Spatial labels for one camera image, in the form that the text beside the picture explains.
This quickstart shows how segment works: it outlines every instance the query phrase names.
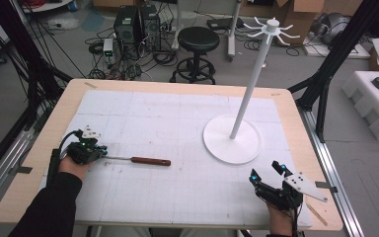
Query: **wooden table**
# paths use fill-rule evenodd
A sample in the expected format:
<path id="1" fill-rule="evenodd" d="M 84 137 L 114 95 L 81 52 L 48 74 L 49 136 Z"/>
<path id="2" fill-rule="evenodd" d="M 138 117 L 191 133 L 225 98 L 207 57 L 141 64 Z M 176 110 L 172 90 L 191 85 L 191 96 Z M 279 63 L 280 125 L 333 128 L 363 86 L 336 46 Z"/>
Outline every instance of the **wooden table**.
<path id="1" fill-rule="evenodd" d="M 178 83 L 169 84 L 90 79 L 72 80 L 23 164 L 23 166 L 26 167 L 33 167 L 33 170 L 29 174 L 17 174 L 7 193 L 2 198 L 0 202 L 0 222 L 15 223 L 20 220 L 38 192 L 42 175 L 48 166 L 51 150 L 58 147 L 69 122 L 72 120 L 81 103 L 83 95 L 88 90 L 190 95 L 214 94 L 243 97 L 246 88 Z M 253 97 L 274 100 L 296 169 L 307 174 L 307 177 L 312 181 L 325 182 L 322 169 L 291 94 L 285 89 L 256 88 Z M 329 198 L 328 202 L 321 202 L 311 197 L 305 197 L 307 206 L 311 210 L 313 221 L 313 226 L 307 229 L 341 230 L 341 218 L 330 191 L 321 191 Z"/>

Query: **black sleeve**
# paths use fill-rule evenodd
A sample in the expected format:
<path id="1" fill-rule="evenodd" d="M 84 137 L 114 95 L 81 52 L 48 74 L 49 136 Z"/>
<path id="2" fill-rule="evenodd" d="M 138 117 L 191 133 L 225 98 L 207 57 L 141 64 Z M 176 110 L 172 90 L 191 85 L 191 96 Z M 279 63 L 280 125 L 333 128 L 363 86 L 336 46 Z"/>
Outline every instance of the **black sleeve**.
<path id="1" fill-rule="evenodd" d="M 78 177 L 58 173 L 52 186 L 39 191 L 9 236 L 71 237 L 75 200 L 81 188 L 82 181 Z"/>

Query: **hand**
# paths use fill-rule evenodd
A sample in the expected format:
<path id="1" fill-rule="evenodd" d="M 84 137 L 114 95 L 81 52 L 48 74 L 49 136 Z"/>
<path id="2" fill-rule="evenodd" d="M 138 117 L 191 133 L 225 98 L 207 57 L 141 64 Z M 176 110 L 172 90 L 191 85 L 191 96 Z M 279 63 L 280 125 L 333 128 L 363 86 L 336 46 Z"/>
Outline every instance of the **hand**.
<path id="1" fill-rule="evenodd" d="M 93 162 L 89 164 L 78 165 L 72 160 L 72 158 L 70 158 L 70 156 L 67 155 L 60 161 L 59 172 L 70 173 L 81 179 L 83 182 L 86 173 L 88 173 L 92 165 Z"/>
<path id="2" fill-rule="evenodd" d="M 271 234 L 292 236 L 292 220 L 293 213 L 287 210 L 278 210 L 271 204 L 266 204 L 269 211 L 269 232 Z"/>

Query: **wooden screwdriver handle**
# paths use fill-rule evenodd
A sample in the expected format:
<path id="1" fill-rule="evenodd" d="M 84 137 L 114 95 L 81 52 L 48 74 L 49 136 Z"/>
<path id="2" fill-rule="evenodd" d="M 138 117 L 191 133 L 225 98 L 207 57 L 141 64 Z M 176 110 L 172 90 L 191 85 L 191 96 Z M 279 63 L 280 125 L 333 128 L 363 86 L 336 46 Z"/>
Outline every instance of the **wooden screwdriver handle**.
<path id="1" fill-rule="evenodd" d="M 147 164 L 147 165 L 171 166 L 170 160 L 160 160 L 160 159 L 134 157 L 134 156 L 131 157 L 131 162 Z"/>

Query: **white mug tree stand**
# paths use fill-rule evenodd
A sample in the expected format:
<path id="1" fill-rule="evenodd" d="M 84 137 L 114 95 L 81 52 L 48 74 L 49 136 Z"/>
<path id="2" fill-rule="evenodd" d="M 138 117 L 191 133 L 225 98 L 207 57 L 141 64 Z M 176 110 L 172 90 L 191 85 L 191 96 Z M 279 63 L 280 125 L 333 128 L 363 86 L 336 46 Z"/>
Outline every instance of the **white mug tree stand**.
<path id="1" fill-rule="evenodd" d="M 239 112 L 236 117 L 223 115 L 212 119 L 208 122 L 203 132 L 204 144 L 208 151 L 217 159 L 230 164 L 248 163 L 254 160 L 261 151 L 262 142 L 260 133 L 249 121 L 243 120 L 243 117 L 260 77 L 273 37 L 277 37 L 285 45 L 289 44 L 284 42 L 279 35 L 284 35 L 288 38 L 299 38 L 298 36 L 292 37 L 282 32 L 293 26 L 279 28 L 279 21 L 275 18 L 268 20 L 266 25 L 260 23 L 257 18 L 255 20 L 260 27 L 250 27 L 246 24 L 245 27 L 261 31 L 255 35 L 248 36 L 255 38 L 265 34 L 266 37 L 264 37 L 261 43 L 260 52 L 258 53 L 251 80 L 246 88 Z"/>

